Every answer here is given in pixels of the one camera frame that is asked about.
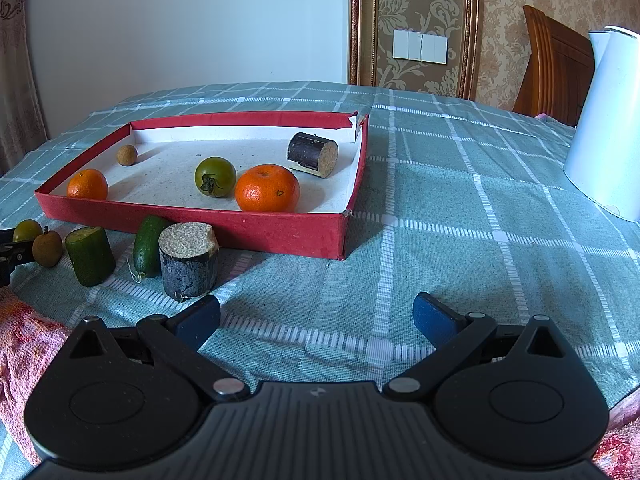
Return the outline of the large orange mandarin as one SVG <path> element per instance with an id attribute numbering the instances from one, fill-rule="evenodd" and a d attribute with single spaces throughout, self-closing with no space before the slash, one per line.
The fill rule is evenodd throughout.
<path id="1" fill-rule="evenodd" d="M 300 186 L 292 171 L 275 164 L 246 170 L 235 185 L 235 200 L 242 211 L 293 212 Z"/>

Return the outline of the whole small green cucumber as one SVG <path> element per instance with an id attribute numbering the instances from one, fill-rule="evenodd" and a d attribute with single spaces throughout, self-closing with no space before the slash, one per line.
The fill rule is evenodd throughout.
<path id="1" fill-rule="evenodd" d="M 134 277 L 137 280 L 152 278 L 160 274 L 158 239 L 160 233 L 171 223 L 171 220 L 157 216 L 147 216 L 142 220 L 134 240 L 134 252 L 132 253 Z"/>

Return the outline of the red cardboard tray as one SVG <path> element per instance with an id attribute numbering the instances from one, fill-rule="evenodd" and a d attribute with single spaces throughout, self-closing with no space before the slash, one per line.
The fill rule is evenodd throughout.
<path id="1" fill-rule="evenodd" d="M 138 232 L 212 226 L 222 247 L 344 259 L 369 117 L 228 112 L 127 122 L 36 189 L 51 219 Z"/>

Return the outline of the cut green cucumber piece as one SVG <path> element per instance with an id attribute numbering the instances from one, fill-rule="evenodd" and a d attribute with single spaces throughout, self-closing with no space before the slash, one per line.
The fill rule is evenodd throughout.
<path id="1" fill-rule="evenodd" d="M 73 230 L 65 237 L 65 247 L 82 286 L 99 285 L 114 272 L 115 258 L 106 232 L 100 226 Z"/>

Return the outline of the white wall switch panel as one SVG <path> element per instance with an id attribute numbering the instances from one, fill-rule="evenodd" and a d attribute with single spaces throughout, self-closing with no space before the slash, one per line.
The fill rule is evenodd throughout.
<path id="1" fill-rule="evenodd" d="M 445 65 L 448 61 L 448 39 L 423 32 L 395 29 L 392 55 L 400 60 Z"/>

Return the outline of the white electric kettle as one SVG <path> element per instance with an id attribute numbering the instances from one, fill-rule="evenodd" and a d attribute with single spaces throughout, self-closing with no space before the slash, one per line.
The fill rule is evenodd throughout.
<path id="1" fill-rule="evenodd" d="M 564 174 L 602 208 L 639 220 L 639 34 L 592 30 L 594 69 Z"/>

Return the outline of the green tomato with stem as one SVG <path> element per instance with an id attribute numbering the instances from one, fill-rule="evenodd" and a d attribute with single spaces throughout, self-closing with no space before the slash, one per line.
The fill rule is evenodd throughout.
<path id="1" fill-rule="evenodd" d="M 228 196 L 234 188 L 235 181 L 236 171 L 232 163 L 218 156 L 202 160 L 194 172 L 196 188 L 210 197 Z"/>

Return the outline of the beige patterned curtain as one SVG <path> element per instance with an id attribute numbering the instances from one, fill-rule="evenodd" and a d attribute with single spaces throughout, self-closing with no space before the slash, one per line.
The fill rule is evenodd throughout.
<path id="1" fill-rule="evenodd" d="M 26 0 L 1 0 L 1 173 L 48 140 L 32 73 Z"/>

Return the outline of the smooth green tomato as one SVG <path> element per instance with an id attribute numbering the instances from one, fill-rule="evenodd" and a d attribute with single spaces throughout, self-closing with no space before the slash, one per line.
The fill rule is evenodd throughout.
<path id="1" fill-rule="evenodd" d="M 14 229 L 14 243 L 33 242 L 42 234 L 42 227 L 36 220 L 26 219 L 21 221 Z"/>

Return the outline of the dark sugarcane piece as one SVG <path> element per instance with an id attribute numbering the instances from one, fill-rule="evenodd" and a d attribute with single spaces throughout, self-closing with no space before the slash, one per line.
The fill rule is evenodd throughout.
<path id="1" fill-rule="evenodd" d="M 332 174 L 338 159 L 338 144 L 314 134 L 295 133 L 286 150 L 291 169 L 325 179 Z"/>
<path id="2" fill-rule="evenodd" d="M 183 302 L 213 289 L 219 245 L 210 224 L 174 223 L 160 233 L 158 248 L 164 291 L 170 298 Z"/>

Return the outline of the brown longan with stem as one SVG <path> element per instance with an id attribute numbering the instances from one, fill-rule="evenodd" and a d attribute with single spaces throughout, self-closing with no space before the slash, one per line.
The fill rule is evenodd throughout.
<path id="1" fill-rule="evenodd" d="M 58 264 L 64 252 L 60 234 L 47 226 L 32 242 L 32 256 L 36 263 L 51 269 Z"/>

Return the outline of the small orange mandarin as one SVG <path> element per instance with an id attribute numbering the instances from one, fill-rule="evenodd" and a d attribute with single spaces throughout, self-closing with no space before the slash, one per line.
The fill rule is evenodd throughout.
<path id="1" fill-rule="evenodd" d="M 87 168 L 78 171 L 70 178 L 66 186 L 66 196 L 88 198 L 88 200 L 106 200 L 108 184 L 101 171 Z"/>

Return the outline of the gold ornate wall frame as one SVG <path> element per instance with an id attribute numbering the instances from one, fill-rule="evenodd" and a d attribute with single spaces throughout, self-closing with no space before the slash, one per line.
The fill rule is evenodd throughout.
<path id="1" fill-rule="evenodd" d="M 475 98 L 483 0 L 348 0 L 347 9 L 350 84 Z M 445 62 L 395 58 L 396 30 L 446 38 Z"/>

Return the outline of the green plaid bedsheet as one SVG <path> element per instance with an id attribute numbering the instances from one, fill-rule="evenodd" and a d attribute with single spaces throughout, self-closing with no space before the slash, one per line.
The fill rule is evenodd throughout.
<path id="1" fill-rule="evenodd" d="M 82 286 L 35 196 L 108 134 L 142 119 L 228 112 L 358 112 L 366 166 L 344 259 L 219 245 L 217 279 L 178 302 L 137 280 L 135 233 Z M 323 82 L 153 92 L 92 113 L 1 180 L 1 229 L 58 232 L 51 269 L 10 289 L 70 330 L 24 409 L 32 466 L 1 422 L 7 479 L 597 479 L 608 408 L 639 382 L 639 226 L 567 180 L 572 128 L 470 101 Z M 495 335 L 424 401 L 382 391 L 435 351 L 413 322 L 427 292 Z M 136 330 L 205 295 L 220 326 L 198 353 L 250 396 L 214 401 Z"/>

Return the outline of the round brown longan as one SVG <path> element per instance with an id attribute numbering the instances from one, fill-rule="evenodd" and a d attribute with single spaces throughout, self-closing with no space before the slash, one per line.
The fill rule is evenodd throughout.
<path id="1" fill-rule="evenodd" d="M 129 167 L 138 160 L 138 151 L 132 144 L 122 145 L 116 152 L 116 160 L 120 166 Z"/>

